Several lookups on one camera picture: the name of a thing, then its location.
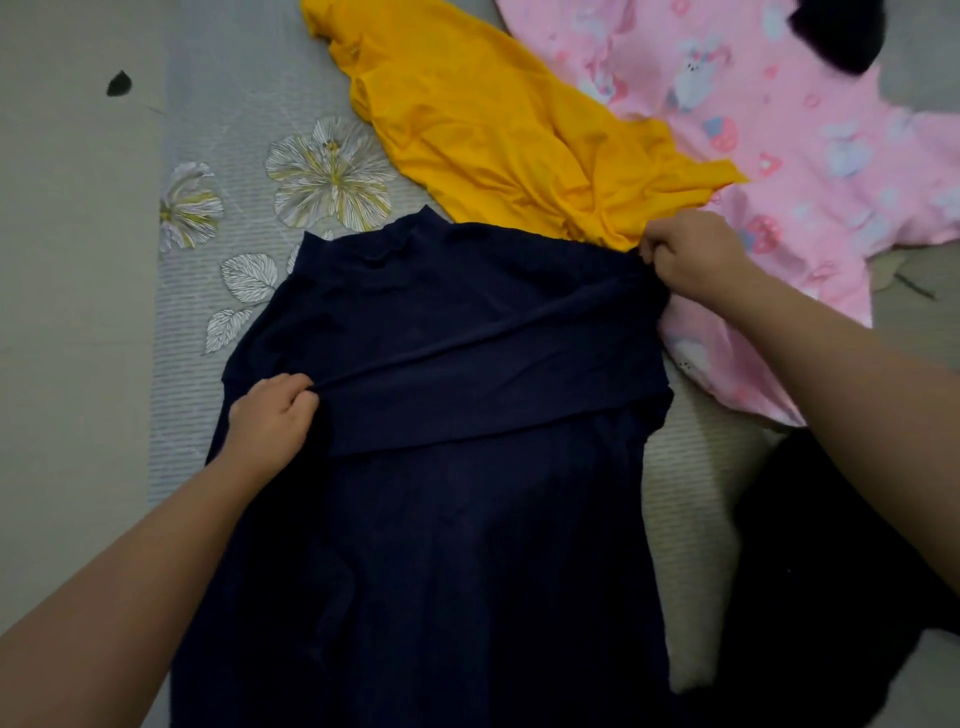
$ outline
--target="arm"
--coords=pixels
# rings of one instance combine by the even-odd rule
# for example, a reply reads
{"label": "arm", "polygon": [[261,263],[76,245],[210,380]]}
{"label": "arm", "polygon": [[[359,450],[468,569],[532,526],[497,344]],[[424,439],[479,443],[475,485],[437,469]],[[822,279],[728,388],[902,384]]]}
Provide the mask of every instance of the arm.
{"label": "arm", "polygon": [[750,340],[850,483],[960,593],[960,375],[763,273],[718,215],[651,223],[641,252]]}
{"label": "arm", "polygon": [[209,465],[0,637],[0,725],[140,725],[244,508],[303,445],[310,384],[257,382]]}

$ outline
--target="black garment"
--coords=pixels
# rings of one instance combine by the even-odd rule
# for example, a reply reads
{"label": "black garment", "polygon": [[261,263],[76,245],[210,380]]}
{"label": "black garment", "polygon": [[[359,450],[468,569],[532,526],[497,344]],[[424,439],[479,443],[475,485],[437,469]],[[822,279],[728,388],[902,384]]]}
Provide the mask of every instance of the black garment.
{"label": "black garment", "polygon": [[743,553],[714,697],[722,725],[859,728],[927,627],[960,599],[860,497],[808,430],[737,505]]}
{"label": "black garment", "polygon": [[175,726],[676,725],[643,531],[672,394],[636,255],[425,208],[324,242],[230,357],[325,426],[248,509],[173,668]]}
{"label": "black garment", "polygon": [[824,61],[859,76],[880,55],[887,15],[883,0],[800,0],[790,26]]}

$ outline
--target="beige floor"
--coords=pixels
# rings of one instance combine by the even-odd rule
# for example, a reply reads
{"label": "beige floor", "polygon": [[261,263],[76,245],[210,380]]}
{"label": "beige floor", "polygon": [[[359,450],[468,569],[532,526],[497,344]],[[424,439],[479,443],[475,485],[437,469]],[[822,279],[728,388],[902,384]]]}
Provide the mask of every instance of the beige floor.
{"label": "beige floor", "polygon": [[[0,631],[145,511],[162,3],[0,4]],[[879,724],[960,723],[927,642]]]}

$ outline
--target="dark blue garment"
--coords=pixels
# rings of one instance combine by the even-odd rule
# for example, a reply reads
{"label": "dark blue garment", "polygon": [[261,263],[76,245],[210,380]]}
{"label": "dark blue garment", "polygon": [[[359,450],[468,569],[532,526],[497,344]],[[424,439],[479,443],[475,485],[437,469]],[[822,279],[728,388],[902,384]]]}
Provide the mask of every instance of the dark blue garment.
{"label": "dark blue garment", "polygon": [[173,724],[677,724],[640,510],[672,394],[636,255],[425,208],[304,236],[230,405],[323,408],[253,502],[173,669]]}

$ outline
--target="pink patterned fabric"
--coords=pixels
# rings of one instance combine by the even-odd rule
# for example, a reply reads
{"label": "pink patterned fabric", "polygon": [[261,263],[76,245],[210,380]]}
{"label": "pink patterned fabric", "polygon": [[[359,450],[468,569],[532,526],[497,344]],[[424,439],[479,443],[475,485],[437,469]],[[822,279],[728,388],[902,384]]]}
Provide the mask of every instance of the pink patterned fabric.
{"label": "pink patterned fabric", "polygon": [[[698,158],[751,178],[707,209],[750,256],[867,326],[865,259],[960,237],[960,117],[890,106],[793,35],[790,0],[498,0],[514,36],[621,118],[656,115]],[[674,297],[661,329],[724,404],[788,425],[796,406],[735,329]]]}

